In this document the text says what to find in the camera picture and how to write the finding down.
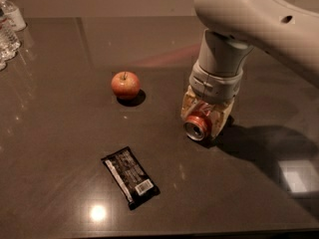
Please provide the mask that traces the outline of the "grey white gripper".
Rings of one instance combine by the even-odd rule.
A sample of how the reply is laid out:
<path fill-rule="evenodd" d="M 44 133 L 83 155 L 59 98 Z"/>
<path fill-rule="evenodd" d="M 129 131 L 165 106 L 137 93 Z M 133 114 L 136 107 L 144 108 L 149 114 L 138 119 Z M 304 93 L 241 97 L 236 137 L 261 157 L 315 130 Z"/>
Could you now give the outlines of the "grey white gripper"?
<path fill-rule="evenodd" d="M 253 47 L 205 30 L 198 59 L 193 65 L 189 84 L 182 100 L 180 117 L 186 118 L 201 104 L 211 105 L 211 137 L 224 128 L 239 92 L 243 65 Z"/>

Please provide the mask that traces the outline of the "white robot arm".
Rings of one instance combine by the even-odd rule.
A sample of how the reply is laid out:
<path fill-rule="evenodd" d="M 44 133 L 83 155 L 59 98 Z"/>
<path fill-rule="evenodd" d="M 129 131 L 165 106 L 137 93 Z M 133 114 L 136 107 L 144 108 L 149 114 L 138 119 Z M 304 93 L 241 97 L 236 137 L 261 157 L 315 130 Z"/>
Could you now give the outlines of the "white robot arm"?
<path fill-rule="evenodd" d="M 246 57 L 257 47 L 316 86 L 319 15 L 284 0 L 193 0 L 205 26 L 181 117 L 188 137 L 215 138 L 238 94 Z"/>

